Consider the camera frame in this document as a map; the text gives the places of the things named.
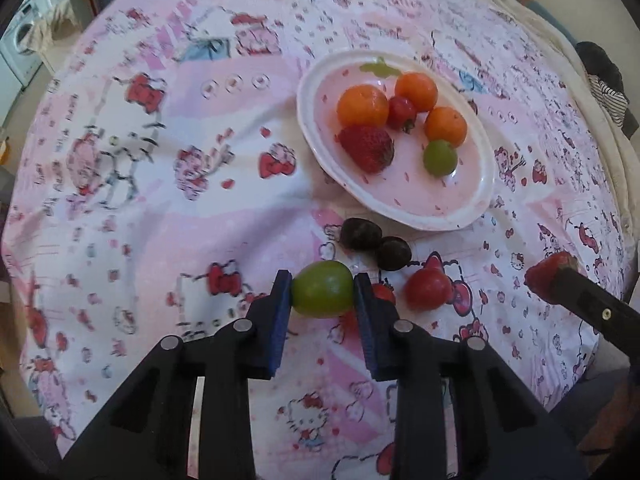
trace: red cherry tomato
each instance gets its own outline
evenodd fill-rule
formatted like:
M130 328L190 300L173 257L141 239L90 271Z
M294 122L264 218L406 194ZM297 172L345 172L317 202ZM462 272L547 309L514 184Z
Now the red cherry tomato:
M345 335L358 333L358 319L356 318L354 308L340 316L340 324L342 325Z
M578 260L566 251L552 254L541 262L529 267L524 273L524 284L542 301L549 304L558 304L551 294L551 282L562 267L578 268Z
M406 97L394 96L389 99L389 116L386 125L392 130L402 130L408 134L415 126L417 111Z
M453 300L453 285L444 272L427 267L407 280L404 296L411 310L435 310Z
M396 306L396 295L394 292L388 288L388 286L383 285L382 283L376 283L371 285L373 289L373 295L380 300L390 301L393 306Z

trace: strawberry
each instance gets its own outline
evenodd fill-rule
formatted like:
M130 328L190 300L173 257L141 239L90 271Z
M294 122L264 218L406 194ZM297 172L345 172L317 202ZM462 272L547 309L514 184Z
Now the strawberry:
M577 270L578 260L566 251L554 253L527 269L527 272L524 273L524 284L542 301L546 301L552 305L558 304L551 294L551 282L556 272L558 272L558 269L564 267L571 267Z
M376 126L348 126L338 140L356 165L365 173L380 173L394 160L394 142Z

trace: wall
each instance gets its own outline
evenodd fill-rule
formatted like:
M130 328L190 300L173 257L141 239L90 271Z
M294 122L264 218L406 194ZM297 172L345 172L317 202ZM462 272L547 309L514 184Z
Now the wall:
M537 0L577 41L593 41L619 67L640 118L640 30L620 0Z

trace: tablecloth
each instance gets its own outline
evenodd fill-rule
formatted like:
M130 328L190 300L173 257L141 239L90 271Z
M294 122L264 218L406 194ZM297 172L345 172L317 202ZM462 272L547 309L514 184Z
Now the tablecloth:
M497 165L491 205L468 228L428 234L386 220L316 163L296 86L342 48L413 58L465 95ZM401 289L418 267L379 272L345 252L350 216L442 268L451 303L409 312ZM434 336L486 339L551 408L596 335L533 297L524 271L567 250L619 295L618 223L564 83L490 0L115 0L38 108L2 257L30 327L22 373L64 453L163 335L211 335L278 269L320 259L393 286L401 316ZM250 384L258 474L388 475L394 399L339 319L292 313L276 378Z

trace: screw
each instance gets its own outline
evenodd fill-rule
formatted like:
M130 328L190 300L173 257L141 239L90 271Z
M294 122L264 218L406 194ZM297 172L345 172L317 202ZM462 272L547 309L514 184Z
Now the screw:
M483 350L486 343L481 337L472 336L466 340L466 345L472 350Z
M398 321L394 323L394 328L396 329L396 332L406 334L414 329L414 324L411 321L407 321L405 319L398 319Z
M177 336L168 335L162 338L162 341L160 342L160 348L162 348L162 350L173 350L178 346L179 342L180 340L177 338Z
M236 332L247 332L248 330L251 330L251 327L253 325L254 324L250 319L243 317L242 319L238 319L234 323L234 329L236 330Z

